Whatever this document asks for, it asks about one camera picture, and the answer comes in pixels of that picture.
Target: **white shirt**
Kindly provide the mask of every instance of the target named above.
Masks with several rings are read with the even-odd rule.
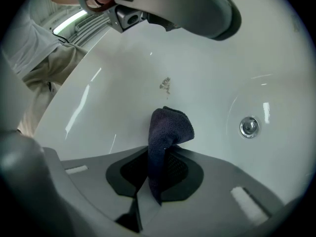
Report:
[[[23,78],[59,45],[56,36],[31,19],[28,2],[20,8],[7,29],[1,52],[11,69]]]

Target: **fluorescent light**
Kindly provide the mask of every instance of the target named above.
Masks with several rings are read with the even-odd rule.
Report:
[[[70,17],[69,19],[67,19],[66,21],[64,21],[63,23],[61,23],[59,26],[57,26],[54,30],[53,33],[54,34],[59,34],[63,29],[65,29],[68,25],[70,25],[71,23],[73,23],[75,20],[79,19],[80,17],[84,16],[85,14],[87,14],[84,10],[79,11],[77,14],[73,15],[72,17]]]

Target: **towel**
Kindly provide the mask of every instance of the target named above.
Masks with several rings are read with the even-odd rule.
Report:
[[[183,112],[166,106],[153,112],[148,137],[148,178],[151,192],[160,205],[160,179],[165,149],[192,139],[194,130]]]

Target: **stain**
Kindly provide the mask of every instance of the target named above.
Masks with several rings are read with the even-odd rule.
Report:
[[[301,30],[300,18],[295,14],[293,14],[291,18],[292,18],[292,24],[293,24],[293,31],[295,33],[298,33]]]
[[[162,83],[159,86],[160,89],[165,89],[167,94],[170,95],[170,78],[167,77],[165,80],[162,81]]]

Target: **beige pants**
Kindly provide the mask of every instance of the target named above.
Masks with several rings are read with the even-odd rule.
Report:
[[[87,51],[79,46],[63,44],[23,78],[27,87],[34,93],[33,100],[18,127],[24,135],[33,137],[41,117],[54,96],[45,82],[62,85],[86,54]]]

